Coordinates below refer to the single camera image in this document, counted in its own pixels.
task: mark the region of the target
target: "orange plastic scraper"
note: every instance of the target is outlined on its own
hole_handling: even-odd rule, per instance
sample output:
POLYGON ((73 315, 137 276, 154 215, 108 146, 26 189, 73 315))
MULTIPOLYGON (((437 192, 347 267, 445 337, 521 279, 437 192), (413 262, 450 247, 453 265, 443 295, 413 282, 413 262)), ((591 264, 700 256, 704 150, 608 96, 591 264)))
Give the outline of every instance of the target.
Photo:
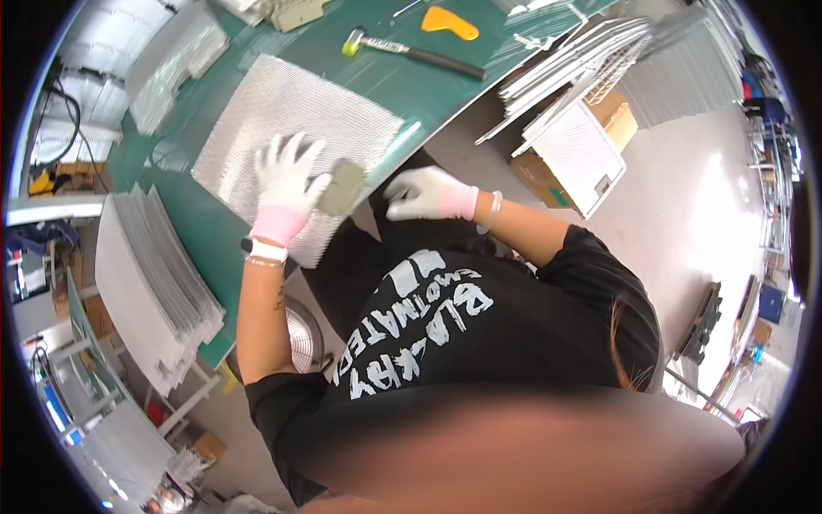
POLYGON ((477 27, 440 6, 431 6, 428 9, 420 28, 426 32, 450 30, 466 41, 471 41, 479 36, 479 29, 477 29, 477 27))

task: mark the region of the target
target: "red object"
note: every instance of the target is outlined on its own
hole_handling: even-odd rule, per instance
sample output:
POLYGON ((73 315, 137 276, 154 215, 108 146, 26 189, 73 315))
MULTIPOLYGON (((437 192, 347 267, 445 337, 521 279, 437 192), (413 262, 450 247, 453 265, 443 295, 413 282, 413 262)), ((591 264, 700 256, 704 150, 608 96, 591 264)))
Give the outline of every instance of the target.
POLYGON ((151 423, 155 424, 155 427, 163 424, 163 420, 165 419, 165 411, 153 401, 149 403, 149 408, 145 410, 145 414, 148 415, 151 423))

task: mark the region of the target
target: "sanding sponge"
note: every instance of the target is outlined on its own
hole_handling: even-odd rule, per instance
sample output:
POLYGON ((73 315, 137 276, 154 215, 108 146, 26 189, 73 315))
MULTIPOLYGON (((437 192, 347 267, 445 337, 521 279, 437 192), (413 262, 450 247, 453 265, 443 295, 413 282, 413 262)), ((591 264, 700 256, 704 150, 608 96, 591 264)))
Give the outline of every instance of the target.
POLYGON ((365 170, 351 161, 341 160, 337 164, 326 192, 322 194, 317 208, 332 216, 351 214, 354 201, 365 183, 365 170))

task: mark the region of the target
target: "bracelet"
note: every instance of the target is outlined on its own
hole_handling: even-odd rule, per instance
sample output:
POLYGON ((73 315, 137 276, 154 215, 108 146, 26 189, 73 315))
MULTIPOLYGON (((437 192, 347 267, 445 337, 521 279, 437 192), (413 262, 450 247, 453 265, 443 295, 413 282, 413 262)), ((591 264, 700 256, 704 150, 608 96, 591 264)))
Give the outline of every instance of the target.
POLYGON ((491 211, 488 213, 488 219, 485 225, 477 226, 477 233, 481 235, 487 234, 488 230, 491 230, 491 227, 494 225, 494 220, 496 219, 496 213, 499 212, 500 207, 502 207, 502 193, 495 191, 492 194, 494 195, 494 202, 491 204, 491 211))
POLYGON ((283 267, 282 262, 263 261, 262 259, 258 259, 253 255, 247 256, 246 257, 246 262, 248 262, 249 264, 255 264, 257 266, 266 266, 266 267, 269 267, 269 268, 283 267))

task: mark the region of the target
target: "black t-shirt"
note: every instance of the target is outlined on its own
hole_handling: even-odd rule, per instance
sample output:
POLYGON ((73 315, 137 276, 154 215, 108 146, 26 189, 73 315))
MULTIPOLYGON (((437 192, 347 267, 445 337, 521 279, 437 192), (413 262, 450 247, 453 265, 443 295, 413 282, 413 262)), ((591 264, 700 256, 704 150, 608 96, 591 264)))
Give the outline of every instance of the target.
POLYGON ((616 348, 634 379, 658 359, 659 330, 640 280, 599 239, 572 225, 536 276, 522 262, 422 250, 369 299, 331 383, 277 374, 246 387, 252 420, 301 506, 325 488, 278 455, 289 425, 340 401, 399 387, 523 380, 619 387, 612 305, 625 304, 616 348))

